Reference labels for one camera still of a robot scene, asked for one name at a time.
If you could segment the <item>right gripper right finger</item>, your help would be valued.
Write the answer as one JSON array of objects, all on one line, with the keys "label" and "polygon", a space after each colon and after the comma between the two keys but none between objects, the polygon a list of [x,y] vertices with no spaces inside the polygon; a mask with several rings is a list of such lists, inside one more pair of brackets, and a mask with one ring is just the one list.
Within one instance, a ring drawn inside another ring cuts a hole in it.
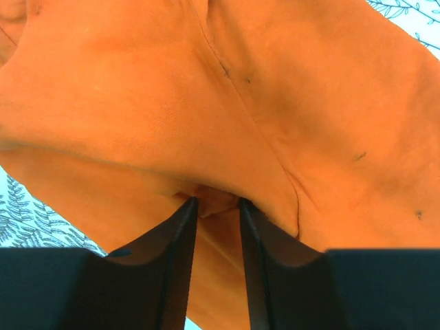
[{"label": "right gripper right finger", "polygon": [[239,207],[251,328],[439,328],[438,250],[318,252]]}]

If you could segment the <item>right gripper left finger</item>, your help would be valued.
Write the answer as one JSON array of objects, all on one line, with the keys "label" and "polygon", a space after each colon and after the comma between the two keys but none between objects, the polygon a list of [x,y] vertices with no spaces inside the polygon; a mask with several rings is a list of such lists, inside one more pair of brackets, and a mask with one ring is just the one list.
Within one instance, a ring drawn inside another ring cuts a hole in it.
[{"label": "right gripper left finger", "polygon": [[2,329],[183,329],[198,201],[105,257],[1,250]]}]

